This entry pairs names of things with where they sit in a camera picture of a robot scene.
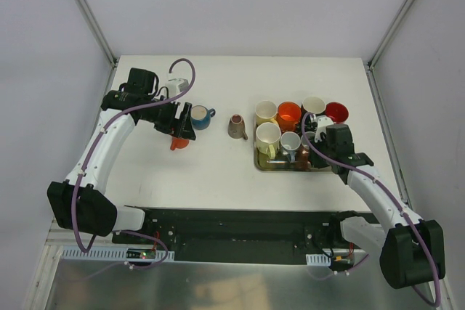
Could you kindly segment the red mug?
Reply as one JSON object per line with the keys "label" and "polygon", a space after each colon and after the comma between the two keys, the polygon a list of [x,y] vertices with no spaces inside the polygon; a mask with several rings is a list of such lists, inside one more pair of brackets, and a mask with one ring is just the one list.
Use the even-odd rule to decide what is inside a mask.
{"label": "red mug", "polygon": [[349,117],[349,111],[339,102],[329,102],[325,108],[325,115],[334,123],[345,123]]}

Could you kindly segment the pink mug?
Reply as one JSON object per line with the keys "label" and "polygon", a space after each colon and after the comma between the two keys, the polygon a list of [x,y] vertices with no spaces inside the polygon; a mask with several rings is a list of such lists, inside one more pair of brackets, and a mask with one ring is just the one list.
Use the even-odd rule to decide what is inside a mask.
{"label": "pink mug", "polygon": [[[315,139],[315,132],[313,131],[306,131],[305,135],[310,141],[313,141]],[[301,144],[299,147],[299,150],[296,155],[296,162],[301,168],[308,168],[309,164],[309,156],[310,156],[310,147],[305,140],[304,135],[301,136]]]}

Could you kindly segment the dark green mug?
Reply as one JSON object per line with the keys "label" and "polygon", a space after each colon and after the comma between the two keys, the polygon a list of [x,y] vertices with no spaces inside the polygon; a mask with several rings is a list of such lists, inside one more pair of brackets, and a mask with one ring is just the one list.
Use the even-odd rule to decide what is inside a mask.
{"label": "dark green mug", "polygon": [[302,115],[311,113],[313,115],[324,113],[326,110],[326,103],[319,97],[308,96],[302,100],[301,111]]}

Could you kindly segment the grey-blue mug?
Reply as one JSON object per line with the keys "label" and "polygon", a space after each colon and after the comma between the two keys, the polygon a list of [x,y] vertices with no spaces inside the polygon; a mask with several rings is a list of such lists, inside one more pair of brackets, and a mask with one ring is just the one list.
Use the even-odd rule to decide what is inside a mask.
{"label": "grey-blue mug", "polygon": [[280,150],[287,157],[290,163],[296,159],[296,154],[300,148],[300,136],[292,131],[284,132],[280,138]]}

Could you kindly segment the brown striped mug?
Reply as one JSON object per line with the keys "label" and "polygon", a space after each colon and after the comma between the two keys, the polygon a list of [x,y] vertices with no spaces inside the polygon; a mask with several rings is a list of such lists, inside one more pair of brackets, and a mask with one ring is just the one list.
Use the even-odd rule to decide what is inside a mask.
{"label": "brown striped mug", "polygon": [[246,134],[245,121],[241,115],[234,114],[230,118],[227,133],[233,139],[248,139]]}

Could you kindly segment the bright orange mug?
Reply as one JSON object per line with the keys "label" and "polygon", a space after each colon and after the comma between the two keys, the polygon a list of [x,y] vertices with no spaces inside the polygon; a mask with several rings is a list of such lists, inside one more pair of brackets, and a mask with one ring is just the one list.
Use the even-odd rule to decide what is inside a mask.
{"label": "bright orange mug", "polygon": [[294,102],[283,102],[278,106],[277,122],[282,132],[295,131],[301,120],[302,111]]}

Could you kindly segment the pale yellow-green mug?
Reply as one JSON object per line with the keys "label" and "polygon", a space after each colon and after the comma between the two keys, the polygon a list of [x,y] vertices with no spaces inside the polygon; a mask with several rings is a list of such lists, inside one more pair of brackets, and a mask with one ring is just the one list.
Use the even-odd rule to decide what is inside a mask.
{"label": "pale yellow-green mug", "polygon": [[258,151],[274,160],[280,144],[281,131],[278,125],[265,122],[256,128],[256,147]]}

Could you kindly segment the yellow mug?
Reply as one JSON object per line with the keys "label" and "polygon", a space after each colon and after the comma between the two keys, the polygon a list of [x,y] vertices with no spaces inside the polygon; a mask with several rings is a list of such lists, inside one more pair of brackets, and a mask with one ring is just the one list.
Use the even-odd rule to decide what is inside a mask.
{"label": "yellow mug", "polygon": [[261,101],[256,104],[255,107],[255,122],[257,126],[263,123],[270,122],[278,125],[276,121],[276,115],[278,113],[278,107],[274,102],[269,100]]}

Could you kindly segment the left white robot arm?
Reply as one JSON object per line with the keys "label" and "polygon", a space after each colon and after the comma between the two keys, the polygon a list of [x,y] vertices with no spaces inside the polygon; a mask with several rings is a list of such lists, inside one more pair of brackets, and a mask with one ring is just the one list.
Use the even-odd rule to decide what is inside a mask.
{"label": "left white robot arm", "polygon": [[127,82],[102,100],[97,126],[83,155],[62,182],[52,182],[47,197],[59,227],[100,237],[128,230],[136,243],[153,237],[153,225],[141,208],[117,206],[105,196],[110,172],[126,141],[140,121],[163,134],[195,140],[190,120],[192,105],[177,98],[156,98],[158,76],[132,68]]}

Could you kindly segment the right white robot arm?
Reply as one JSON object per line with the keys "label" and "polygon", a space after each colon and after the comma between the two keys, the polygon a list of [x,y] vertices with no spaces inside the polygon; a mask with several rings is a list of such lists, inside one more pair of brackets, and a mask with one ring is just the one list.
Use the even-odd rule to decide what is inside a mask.
{"label": "right white robot arm", "polygon": [[356,153],[349,126],[325,128],[319,140],[305,139],[312,155],[324,160],[332,171],[370,208],[379,228],[359,216],[342,219],[327,229],[328,242],[343,248],[353,242],[379,260],[381,273],[394,289],[414,287],[445,276],[444,234],[435,220],[425,220],[394,196],[382,182],[373,161]]}

